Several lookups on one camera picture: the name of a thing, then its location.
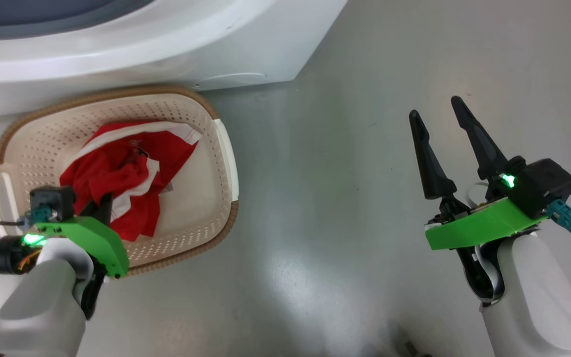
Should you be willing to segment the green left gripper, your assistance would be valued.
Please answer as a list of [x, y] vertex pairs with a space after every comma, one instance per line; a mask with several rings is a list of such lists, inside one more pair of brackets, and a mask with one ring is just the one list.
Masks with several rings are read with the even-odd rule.
[[75, 289], [75, 299], [86, 319], [91, 319], [97, 305], [98, 294], [105, 278], [122, 278], [129, 271], [129, 258], [118, 233], [111, 230], [113, 195], [105, 194], [99, 203], [89, 201], [81, 217], [65, 222], [35, 222], [37, 233], [0, 238], [0, 274], [26, 274], [49, 259], [49, 249], [65, 243], [78, 258], [77, 267], [83, 270]]

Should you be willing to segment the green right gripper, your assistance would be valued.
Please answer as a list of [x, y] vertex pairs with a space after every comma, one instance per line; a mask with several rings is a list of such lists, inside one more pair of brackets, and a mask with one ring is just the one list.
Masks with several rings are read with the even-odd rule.
[[[451, 105], [458, 124], [469, 138], [481, 180], [502, 174], [516, 176], [526, 167], [526, 160], [522, 156], [506, 159], [462, 97], [451, 97]], [[409, 124], [424, 197], [428, 200], [452, 197], [457, 187], [437, 160], [430, 145], [430, 134], [419, 111], [410, 111]], [[493, 303], [505, 291], [496, 258], [501, 242], [505, 238], [535, 232], [544, 220], [544, 217], [531, 219], [504, 198], [478, 207], [469, 215], [458, 215], [453, 221], [445, 222], [435, 217], [426, 224], [425, 235], [432, 250], [454, 250], [471, 291], [480, 302]]]

